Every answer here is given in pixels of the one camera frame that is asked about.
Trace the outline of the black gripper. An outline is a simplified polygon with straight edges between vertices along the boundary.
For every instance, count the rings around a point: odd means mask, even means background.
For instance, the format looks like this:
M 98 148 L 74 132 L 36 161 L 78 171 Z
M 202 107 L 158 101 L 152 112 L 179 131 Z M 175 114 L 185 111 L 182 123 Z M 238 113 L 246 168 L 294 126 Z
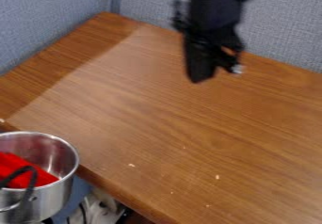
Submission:
M 183 34 L 186 73 L 193 83 L 214 77 L 218 68 L 239 73 L 245 51 L 237 26 L 246 0 L 174 1 L 173 26 Z

